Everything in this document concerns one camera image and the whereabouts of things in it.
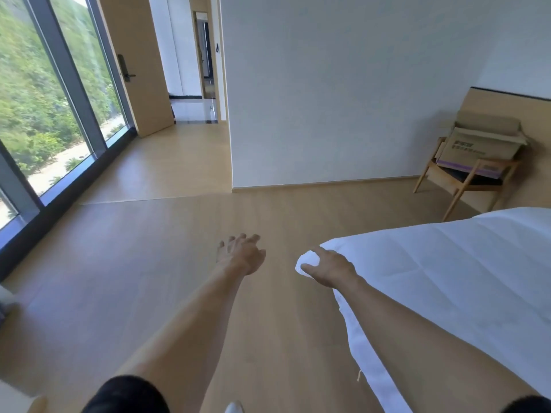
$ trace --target white tile floor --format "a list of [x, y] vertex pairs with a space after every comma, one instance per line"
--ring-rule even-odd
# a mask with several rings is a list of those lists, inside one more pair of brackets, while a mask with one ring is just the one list
[[197, 100], [170, 100], [176, 121], [217, 120], [216, 100], [209, 98]]

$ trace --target forearm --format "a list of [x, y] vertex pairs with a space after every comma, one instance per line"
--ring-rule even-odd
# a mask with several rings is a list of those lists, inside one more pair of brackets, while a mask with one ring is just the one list
[[377, 291], [360, 276], [337, 289], [414, 412], [499, 412], [537, 394], [499, 362]]
[[239, 268], [217, 268], [119, 374], [151, 382], [172, 412], [198, 412], [216, 370], [243, 277]]

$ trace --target open door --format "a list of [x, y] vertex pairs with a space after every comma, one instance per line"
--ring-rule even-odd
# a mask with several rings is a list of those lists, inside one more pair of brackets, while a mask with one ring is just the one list
[[149, 0], [98, 0], [138, 135], [174, 124]]

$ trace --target cardboard box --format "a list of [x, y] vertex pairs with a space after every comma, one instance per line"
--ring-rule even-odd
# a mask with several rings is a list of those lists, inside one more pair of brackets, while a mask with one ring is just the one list
[[[527, 144], [518, 119], [459, 112], [450, 136], [436, 153], [436, 164], [471, 172], [478, 159], [513, 159]], [[499, 178], [504, 169], [504, 165], [483, 165], [477, 174]]]

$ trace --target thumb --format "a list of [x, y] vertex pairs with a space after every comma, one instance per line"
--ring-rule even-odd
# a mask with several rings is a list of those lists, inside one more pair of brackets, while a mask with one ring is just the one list
[[310, 264], [301, 264], [300, 269], [307, 273], [309, 276], [316, 275], [316, 266]]

